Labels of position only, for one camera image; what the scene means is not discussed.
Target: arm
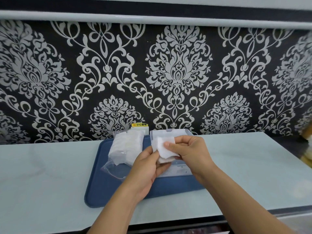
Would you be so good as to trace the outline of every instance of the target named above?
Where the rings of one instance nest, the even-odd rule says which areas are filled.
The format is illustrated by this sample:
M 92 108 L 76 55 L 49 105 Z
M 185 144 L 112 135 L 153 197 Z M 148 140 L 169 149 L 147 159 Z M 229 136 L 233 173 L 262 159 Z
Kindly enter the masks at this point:
M 106 204 L 88 234 L 126 233 L 136 205 L 148 194 L 154 180 L 170 163 L 156 164 L 158 151 L 147 147 L 136 158 L 132 169 Z
M 236 234 L 293 234 L 212 161 L 205 141 L 196 136 L 179 136 L 176 144 L 164 146 L 181 155 L 196 179 L 216 201 Z

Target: black damask wallpaper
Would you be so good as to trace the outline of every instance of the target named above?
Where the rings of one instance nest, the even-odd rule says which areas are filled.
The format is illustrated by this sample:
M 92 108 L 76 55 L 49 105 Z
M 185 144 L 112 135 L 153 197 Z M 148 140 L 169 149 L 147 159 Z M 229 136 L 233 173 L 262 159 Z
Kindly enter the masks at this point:
M 112 137 L 132 122 L 291 135 L 312 118 L 312 32 L 0 22 L 0 143 Z

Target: yellow label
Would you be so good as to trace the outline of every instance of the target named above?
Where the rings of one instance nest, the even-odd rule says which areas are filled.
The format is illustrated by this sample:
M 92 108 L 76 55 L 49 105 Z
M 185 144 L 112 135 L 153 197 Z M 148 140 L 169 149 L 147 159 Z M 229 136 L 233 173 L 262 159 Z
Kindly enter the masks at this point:
M 138 123 L 132 123 L 131 126 L 136 127 L 136 126 L 149 126 L 149 125 L 146 123 L 138 122 Z

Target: white horizontal bar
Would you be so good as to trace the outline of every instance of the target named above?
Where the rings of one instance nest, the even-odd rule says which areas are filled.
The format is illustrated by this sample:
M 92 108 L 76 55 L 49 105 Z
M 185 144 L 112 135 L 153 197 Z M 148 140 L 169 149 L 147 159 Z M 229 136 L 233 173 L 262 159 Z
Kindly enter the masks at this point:
M 20 20 L 55 20 L 80 22 L 107 22 L 157 25 L 191 25 L 191 26 L 224 26 L 224 27 L 256 27 L 281 29 L 312 29 L 312 22 L 286 22 L 266 20 L 233 20 L 166 16 L 140 15 L 107 15 L 66 12 L 41 11 L 0 11 L 0 19 Z

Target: plastic bag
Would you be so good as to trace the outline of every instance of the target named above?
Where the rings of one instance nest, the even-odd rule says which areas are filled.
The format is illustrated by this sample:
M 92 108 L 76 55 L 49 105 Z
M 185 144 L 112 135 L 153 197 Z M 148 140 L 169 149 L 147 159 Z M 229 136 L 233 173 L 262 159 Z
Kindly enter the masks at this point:
M 124 180 L 135 159 L 142 152 L 144 131 L 128 130 L 114 133 L 114 140 L 108 153 L 108 161 L 101 168 L 111 176 Z

